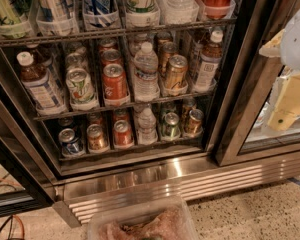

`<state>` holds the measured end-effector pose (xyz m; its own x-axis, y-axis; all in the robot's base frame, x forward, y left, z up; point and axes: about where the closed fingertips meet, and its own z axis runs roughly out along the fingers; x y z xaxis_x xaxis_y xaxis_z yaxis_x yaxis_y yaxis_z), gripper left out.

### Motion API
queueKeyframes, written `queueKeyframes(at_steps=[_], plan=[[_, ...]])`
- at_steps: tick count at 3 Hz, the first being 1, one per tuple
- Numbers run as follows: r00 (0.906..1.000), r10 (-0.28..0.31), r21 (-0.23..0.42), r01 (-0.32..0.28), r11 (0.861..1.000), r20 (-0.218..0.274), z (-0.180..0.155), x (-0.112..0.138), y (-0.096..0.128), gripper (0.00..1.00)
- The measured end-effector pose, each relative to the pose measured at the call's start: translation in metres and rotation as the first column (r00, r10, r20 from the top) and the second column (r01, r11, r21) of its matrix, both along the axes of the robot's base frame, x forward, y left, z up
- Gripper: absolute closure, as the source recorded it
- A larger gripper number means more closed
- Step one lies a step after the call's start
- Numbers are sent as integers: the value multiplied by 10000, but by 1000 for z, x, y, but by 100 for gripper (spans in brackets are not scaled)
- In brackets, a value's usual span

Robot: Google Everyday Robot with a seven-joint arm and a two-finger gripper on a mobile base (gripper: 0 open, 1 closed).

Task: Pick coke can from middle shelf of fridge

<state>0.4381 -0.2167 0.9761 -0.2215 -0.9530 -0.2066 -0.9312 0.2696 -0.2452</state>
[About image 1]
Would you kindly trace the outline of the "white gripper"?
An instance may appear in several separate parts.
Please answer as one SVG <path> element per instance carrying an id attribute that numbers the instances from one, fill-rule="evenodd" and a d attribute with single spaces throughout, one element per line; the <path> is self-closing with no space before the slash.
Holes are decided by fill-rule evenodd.
<path id="1" fill-rule="evenodd" d="M 259 54 L 275 58 L 294 70 L 300 70 L 300 9 L 270 41 L 259 49 Z M 274 131 L 285 131 L 300 116 L 300 73 L 283 78 L 274 108 L 267 125 Z"/>

